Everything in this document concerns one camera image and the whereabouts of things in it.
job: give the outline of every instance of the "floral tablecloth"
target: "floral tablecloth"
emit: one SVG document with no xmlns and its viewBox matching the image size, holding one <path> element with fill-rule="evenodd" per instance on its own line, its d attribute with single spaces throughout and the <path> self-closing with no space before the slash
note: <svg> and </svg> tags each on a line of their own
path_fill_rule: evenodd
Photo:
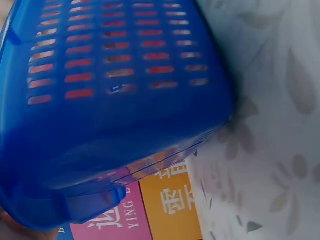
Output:
<svg viewBox="0 0 320 240">
<path fill-rule="evenodd" d="M 238 93 L 187 161 L 203 239 L 319 239 L 320 0 L 198 2 Z"/>
</svg>

